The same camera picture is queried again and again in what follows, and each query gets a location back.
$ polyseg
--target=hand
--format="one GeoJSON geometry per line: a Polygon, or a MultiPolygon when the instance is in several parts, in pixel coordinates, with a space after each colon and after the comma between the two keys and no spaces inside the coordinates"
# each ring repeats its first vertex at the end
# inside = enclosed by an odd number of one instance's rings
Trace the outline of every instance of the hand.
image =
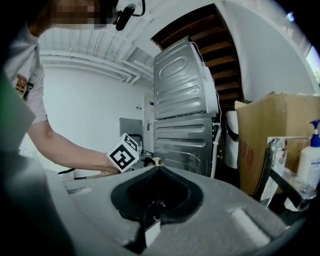
{"type": "Polygon", "coordinates": [[[119,174],[120,171],[118,170],[118,168],[109,159],[107,160],[107,168],[105,171],[101,171],[101,176],[104,177],[119,174]]]}

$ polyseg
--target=white wall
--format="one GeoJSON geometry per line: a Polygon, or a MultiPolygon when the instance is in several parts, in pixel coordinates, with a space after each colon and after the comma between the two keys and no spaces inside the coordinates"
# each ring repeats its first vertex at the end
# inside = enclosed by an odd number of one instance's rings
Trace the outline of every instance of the white wall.
{"type": "Polygon", "coordinates": [[[319,93],[304,53],[278,24],[238,1],[224,1],[216,6],[236,46],[246,100],[258,100],[272,91],[319,93]]]}
{"type": "MultiPolygon", "coordinates": [[[[45,68],[44,106],[53,130],[79,146],[107,152],[120,136],[119,119],[143,120],[144,92],[97,72],[74,68],[45,68]]],[[[20,145],[24,154],[36,148],[26,136],[20,145]]],[[[46,169],[65,170],[40,154],[46,169]]]]}

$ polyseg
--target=man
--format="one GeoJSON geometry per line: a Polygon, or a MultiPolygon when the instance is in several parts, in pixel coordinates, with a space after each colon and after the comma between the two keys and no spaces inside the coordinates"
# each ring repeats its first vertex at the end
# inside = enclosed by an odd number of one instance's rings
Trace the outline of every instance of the man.
{"type": "MultiPolygon", "coordinates": [[[[105,1],[108,6],[104,11],[112,15],[117,3],[118,0],[105,1]]],[[[67,168],[118,174],[105,153],[80,147],[54,132],[43,102],[45,75],[40,62],[39,36],[53,27],[75,28],[75,25],[99,21],[100,9],[99,0],[49,0],[42,11],[22,27],[9,47],[4,72],[35,114],[27,133],[44,157],[67,168]]]]}

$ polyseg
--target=fabric badge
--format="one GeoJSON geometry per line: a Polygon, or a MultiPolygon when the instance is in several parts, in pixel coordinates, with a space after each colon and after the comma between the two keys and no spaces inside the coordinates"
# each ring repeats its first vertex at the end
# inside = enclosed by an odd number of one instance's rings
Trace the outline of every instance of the fabric badge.
{"type": "Polygon", "coordinates": [[[18,81],[16,82],[15,90],[20,94],[23,95],[27,89],[27,79],[23,76],[18,74],[17,75],[18,81]]]}

